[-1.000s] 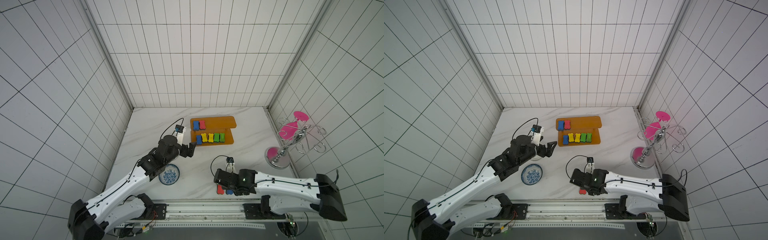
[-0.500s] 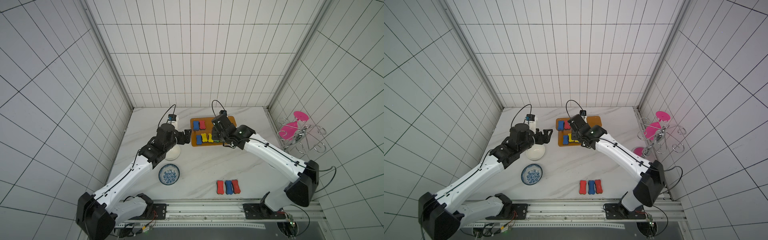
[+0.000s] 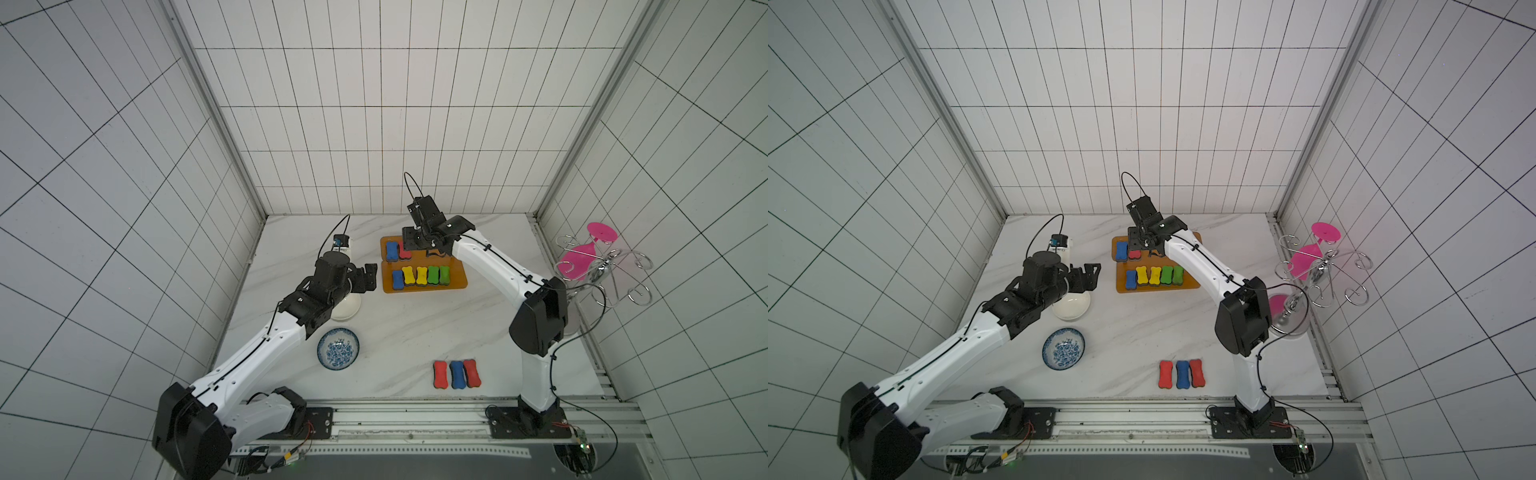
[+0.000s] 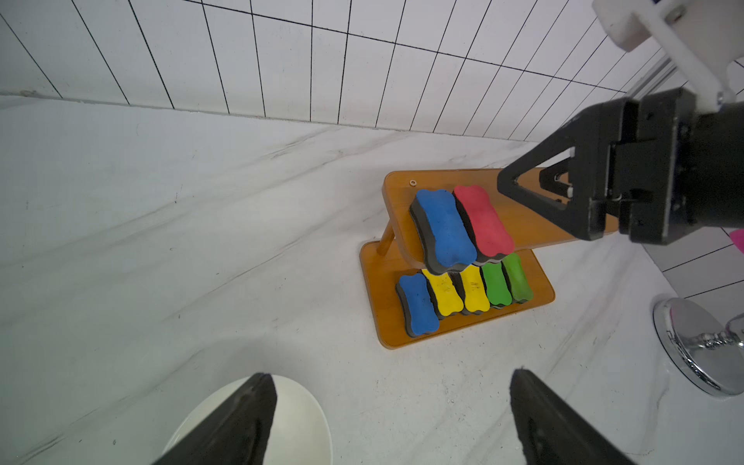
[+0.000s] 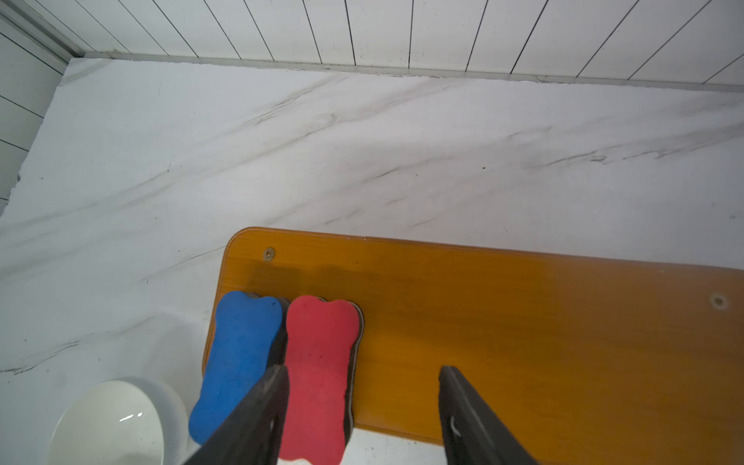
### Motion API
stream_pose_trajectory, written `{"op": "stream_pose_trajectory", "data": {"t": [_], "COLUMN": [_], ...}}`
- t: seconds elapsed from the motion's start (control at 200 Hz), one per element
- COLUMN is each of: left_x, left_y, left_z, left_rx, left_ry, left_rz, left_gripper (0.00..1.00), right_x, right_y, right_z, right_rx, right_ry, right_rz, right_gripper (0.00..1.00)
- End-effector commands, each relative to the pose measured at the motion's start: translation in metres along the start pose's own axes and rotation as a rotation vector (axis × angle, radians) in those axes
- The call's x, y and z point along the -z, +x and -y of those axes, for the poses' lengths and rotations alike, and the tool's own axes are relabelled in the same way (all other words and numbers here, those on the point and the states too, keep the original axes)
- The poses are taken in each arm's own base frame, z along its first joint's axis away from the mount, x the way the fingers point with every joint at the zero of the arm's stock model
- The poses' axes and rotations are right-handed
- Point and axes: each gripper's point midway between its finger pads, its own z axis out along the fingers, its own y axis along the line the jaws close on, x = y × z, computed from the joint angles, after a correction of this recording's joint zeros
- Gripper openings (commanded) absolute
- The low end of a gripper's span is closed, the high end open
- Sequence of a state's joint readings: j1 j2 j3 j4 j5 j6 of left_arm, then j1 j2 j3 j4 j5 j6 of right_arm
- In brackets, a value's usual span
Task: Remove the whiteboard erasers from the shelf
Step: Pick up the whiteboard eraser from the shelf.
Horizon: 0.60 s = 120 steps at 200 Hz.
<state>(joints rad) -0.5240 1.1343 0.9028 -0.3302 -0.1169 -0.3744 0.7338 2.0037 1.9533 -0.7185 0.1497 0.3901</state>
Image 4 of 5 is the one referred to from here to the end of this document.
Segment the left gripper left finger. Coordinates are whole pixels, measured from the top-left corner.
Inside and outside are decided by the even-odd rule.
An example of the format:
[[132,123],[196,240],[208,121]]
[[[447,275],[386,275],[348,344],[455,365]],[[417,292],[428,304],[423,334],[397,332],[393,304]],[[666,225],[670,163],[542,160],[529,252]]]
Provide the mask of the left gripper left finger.
[[156,462],[262,464],[277,400],[273,377],[252,375]]

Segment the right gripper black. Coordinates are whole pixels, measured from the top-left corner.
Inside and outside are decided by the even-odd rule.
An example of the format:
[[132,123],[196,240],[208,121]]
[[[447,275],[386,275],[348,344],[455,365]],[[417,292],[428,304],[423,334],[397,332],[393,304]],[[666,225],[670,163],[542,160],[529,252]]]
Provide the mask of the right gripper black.
[[608,193],[635,243],[740,229],[743,105],[698,114],[695,95],[676,89],[587,107],[503,168],[497,188],[582,240],[604,234]]

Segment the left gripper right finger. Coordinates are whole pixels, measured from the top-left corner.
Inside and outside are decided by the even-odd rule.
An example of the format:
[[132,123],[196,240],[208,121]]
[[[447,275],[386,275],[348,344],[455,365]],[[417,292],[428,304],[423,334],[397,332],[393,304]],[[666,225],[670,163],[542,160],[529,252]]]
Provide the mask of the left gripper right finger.
[[630,464],[532,371],[513,372],[511,411],[528,464]]

